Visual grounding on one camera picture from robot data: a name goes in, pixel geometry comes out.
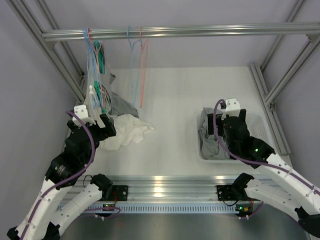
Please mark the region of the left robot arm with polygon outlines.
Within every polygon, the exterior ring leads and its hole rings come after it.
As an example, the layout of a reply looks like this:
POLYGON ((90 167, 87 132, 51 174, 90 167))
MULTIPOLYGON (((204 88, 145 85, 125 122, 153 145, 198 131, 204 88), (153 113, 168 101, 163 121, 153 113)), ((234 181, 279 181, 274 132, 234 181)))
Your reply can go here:
POLYGON ((113 194, 113 182, 104 174, 97 174, 77 196, 63 208, 59 205, 94 160, 100 142, 114 137, 113 120, 101 114, 104 127, 95 120, 90 123, 77 111, 68 114, 79 121, 67 122, 71 130, 65 140, 64 151, 55 157, 45 174, 41 190, 25 219, 7 232, 11 240, 58 240, 69 225, 91 204, 107 200, 113 194))

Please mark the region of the grey garment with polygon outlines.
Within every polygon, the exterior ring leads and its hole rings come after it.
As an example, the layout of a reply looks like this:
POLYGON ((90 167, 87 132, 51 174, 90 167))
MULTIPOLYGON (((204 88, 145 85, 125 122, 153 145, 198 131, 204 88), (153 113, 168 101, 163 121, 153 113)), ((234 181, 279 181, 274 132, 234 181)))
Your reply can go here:
POLYGON ((199 116, 197 134, 199 137, 200 155, 204 160, 227 160, 230 156, 220 147, 215 135, 208 135, 207 114, 214 114, 214 109, 204 107, 199 116))

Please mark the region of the pink wire hanger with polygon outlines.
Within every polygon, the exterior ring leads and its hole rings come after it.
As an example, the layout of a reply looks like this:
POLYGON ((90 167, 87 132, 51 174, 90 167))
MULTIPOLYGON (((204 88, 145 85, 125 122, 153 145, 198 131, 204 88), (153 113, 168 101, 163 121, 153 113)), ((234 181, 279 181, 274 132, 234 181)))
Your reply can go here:
POLYGON ((144 89, 146 80, 146 65, 148 61, 149 51, 149 38, 143 38, 142 27, 139 27, 139 39, 140 39, 140 96, 139 96, 139 107, 143 107, 144 100, 144 89))

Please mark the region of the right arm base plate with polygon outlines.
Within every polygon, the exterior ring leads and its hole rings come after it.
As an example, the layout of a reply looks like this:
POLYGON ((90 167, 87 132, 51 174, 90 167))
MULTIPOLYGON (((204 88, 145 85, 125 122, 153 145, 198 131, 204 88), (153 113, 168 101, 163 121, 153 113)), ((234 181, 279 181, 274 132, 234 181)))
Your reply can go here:
POLYGON ((243 190, 237 189, 231 184, 217 185, 216 192, 219 201, 246 201, 249 199, 243 190))

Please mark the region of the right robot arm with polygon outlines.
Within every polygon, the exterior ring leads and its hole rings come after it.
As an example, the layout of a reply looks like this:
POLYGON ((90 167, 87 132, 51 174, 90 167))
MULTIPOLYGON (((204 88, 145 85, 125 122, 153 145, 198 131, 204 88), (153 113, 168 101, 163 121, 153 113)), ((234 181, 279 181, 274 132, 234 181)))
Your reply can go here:
POLYGON ((237 200, 259 200, 294 219, 310 235, 320 236, 320 189, 292 167, 265 141, 250 135, 246 110, 238 116, 209 113, 206 117, 208 133, 213 135, 228 154, 254 170, 267 175, 279 189, 262 183, 248 173, 241 173, 221 200, 229 196, 237 200))

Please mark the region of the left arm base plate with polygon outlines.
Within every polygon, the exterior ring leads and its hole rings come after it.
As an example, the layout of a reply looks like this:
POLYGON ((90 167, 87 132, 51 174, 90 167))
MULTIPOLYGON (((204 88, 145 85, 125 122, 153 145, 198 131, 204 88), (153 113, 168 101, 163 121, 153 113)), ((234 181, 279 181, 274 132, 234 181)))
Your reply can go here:
POLYGON ((111 192, 101 198, 102 201, 109 202, 126 202, 128 200, 128 185, 113 185, 111 192))

